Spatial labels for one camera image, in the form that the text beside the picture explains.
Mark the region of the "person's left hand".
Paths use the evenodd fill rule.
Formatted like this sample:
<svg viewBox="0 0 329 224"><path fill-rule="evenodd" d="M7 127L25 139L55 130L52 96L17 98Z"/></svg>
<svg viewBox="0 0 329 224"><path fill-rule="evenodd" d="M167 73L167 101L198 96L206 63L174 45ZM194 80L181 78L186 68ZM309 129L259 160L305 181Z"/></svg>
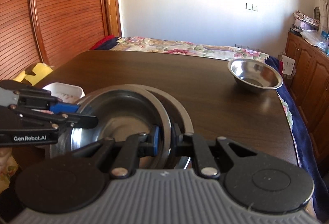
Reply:
<svg viewBox="0 0 329 224"><path fill-rule="evenodd" d="M8 159L12 154L12 148L0 148L0 166L6 166Z"/></svg>

